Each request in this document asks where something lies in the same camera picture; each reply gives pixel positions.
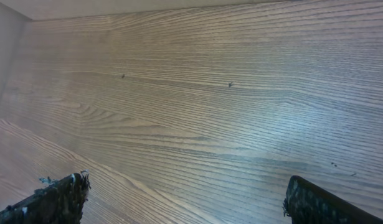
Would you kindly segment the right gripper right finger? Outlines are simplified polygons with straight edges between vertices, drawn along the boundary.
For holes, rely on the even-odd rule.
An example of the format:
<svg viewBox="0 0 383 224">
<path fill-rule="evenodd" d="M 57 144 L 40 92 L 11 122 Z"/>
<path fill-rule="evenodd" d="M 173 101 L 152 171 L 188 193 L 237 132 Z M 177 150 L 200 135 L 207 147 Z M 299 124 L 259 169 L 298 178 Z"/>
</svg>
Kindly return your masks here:
<svg viewBox="0 0 383 224">
<path fill-rule="evenodd" d="M 292 224 L 383 224 L 383 219 L 298 175 L 289 179 L 283 215 Z"/>
</svg>

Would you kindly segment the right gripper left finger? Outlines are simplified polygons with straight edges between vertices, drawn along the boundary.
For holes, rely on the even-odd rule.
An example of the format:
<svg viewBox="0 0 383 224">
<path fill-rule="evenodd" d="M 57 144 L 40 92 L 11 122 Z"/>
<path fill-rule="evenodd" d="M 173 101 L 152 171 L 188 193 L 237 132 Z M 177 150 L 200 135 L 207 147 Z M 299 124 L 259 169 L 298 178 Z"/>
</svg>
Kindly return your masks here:
<svg viewBox="0 0 383 224">
<path fill-rule="evenodd" d="M 40 180 L 47 186 L 0 211 L 0 224 L 80 224 L 91 189 L 88 170 Z"/>
</svg>

